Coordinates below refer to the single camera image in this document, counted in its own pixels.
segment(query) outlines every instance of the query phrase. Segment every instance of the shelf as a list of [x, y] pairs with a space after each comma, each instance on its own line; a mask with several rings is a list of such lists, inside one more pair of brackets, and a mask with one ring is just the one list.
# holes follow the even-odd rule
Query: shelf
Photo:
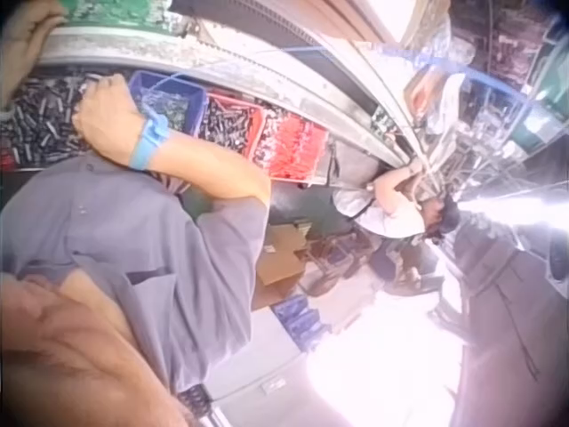
[[[199, 41], [128, 28], [58, 28], [48, 38], [40, 63], [43, 65], [113, 64], [183, 72], [197, 80], [227, 87], [288, 109], [340, 136], [393, 166], [403, 160], [354, 118], [345, 95], [333, 91], [324, 99], [257, 61]], [[280, 62], [275, 61], [274, 68]], [[317, 77], [310, 76], [314, 85]]]

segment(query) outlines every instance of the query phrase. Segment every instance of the hand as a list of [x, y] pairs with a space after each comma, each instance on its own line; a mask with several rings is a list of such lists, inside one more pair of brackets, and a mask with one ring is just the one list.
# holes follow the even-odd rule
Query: hand
[[124, 77], [118, 74], [90, 83], [73, 116], [73, 125], [96, 151], [125, 166], [144, 123]]
[[407, 167], [409, 168], [411, 175], [422, 173], [425, 169], [425, 165], [418, 157], [414, 158]]
[[68, 11], [57, 0], [34, 0], [22, 4], [2, 33], [2, 93], [4, 109], [18, 86], [36, 65], [44, 41], [52, 30], [67, 22]]

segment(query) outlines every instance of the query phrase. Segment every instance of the white shirt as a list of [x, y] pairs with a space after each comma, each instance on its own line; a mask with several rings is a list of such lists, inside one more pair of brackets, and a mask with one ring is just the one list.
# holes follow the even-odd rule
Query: white shirt
[[[358, 214], [372, 199], [373, 194], [360, 189], [337, 189], [333, 202], [341, 214], [352, 217]], [[386, 238], [408, 238], [425, 232], [425, 222], [417, 206], [410, 200], [403, 203], [396, 212], [388, 215], [377, 202], [355, 221], [372, 233]]]

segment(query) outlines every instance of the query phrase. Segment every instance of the dark hair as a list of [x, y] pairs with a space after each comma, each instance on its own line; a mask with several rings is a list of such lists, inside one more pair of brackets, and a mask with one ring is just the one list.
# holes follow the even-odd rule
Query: dark hair
[[447, 234], [456, 230], [461, 223], [461, 211], [449, 193], [446, 194], [443, 203], [445, 207], [441, 211], [441, 222], [438, 224], [437, 231]]

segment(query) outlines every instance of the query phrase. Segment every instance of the blue wristband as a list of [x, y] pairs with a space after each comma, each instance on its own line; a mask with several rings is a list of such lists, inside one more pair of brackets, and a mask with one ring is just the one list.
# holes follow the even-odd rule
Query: blue wristband
[[148, 120], [142, 129], [139, 141], [134, 147], [131, 154], [129, 166], [138, 171], [148, 169], [150, 159], [154, 152], [160, 147], [170, 136], [168, 128], [168, 119], [162, 114], [156, 113], [153, 109], [144, 108], [147, 113]]

